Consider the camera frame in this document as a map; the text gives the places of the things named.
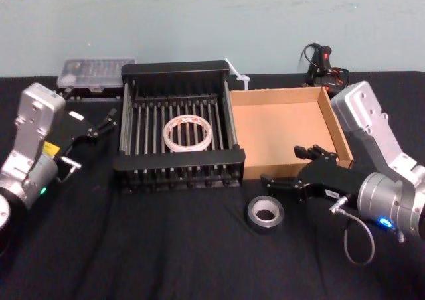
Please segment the silver metal housing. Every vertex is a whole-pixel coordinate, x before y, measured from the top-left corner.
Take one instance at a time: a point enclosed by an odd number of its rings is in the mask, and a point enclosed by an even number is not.
[[[34,83],[21,94],[15,144],[1,168],[0,187],[19,197],[28,209],[58,172],[56,163],[42,150],[64,109],[65,99],[41,84]]]
[[[363,182],[359,212],[373,220],[388,218],[395,228],[418,236],[425,205],[425,167],[402,151],[368,82],[350,85],[331,104],[343,130],[362,141],[379,171]]]

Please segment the dish rack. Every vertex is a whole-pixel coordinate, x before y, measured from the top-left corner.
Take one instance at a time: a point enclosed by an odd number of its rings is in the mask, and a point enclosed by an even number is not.
[[[127,64],[122,68],[124,97],[119,154],[114,170],[122,187],[202,188],[239,186],[245,152],[237,144],[225,61]],[[194,114],[212,127],[204,151],[174,153],[163,141],[173,117]],[[204,135],[184,123],[170,134],[180,145]]]

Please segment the white label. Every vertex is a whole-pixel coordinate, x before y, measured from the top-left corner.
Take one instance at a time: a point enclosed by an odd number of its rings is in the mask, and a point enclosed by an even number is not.
[[[333,192],[332,190],[329,189],[325,189],[325,194],[326,196],[335,198],[335,199],[339,199],[339,194],[337,192]]]
[[[84,116],[74,111],[69,112],[69,115],[71,115],[73,118],[77,119],[78,121],[82,121],[84,119]]]

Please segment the cardboard box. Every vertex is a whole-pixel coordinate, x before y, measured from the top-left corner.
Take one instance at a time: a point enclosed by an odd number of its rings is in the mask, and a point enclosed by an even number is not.
[[[294,177],[309,160],[294,146],[317,144],[350,167],[353,156],[324,88],[231,91],[238,144],[245,150],[244,179]]]

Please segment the black table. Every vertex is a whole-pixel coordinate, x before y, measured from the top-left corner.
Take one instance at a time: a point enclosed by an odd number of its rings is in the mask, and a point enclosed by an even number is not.
[[[425,163],[425,73],[361,72],[405,152]],[[11,149],[21,90],[33,82],[55,88],[56,78],[0,79],[0,162]],[[250,88],[300,86],[299,74],[253,75]],[[233,87],[241,82],[232,81]],[[70,102],[96,121],[118,101]],[[373,171],[349,137],[354,169]],[[377,254],[368,267],[343,253],[345,220],[330,203],[298,205],[279,196],[283,228],[259,236],[247,227],[248,201],[266,192],[258,181],[241,188],[120,194],[112,159],[118,131],[96,146],[82,145],[86,162],[62,188],[49,188],[29,214],[22,238],[0,260],[1,299],[425,299],[425,244],[400,245],[372,228]],[[363,259],[365,234],[354,228],[349,247]]]

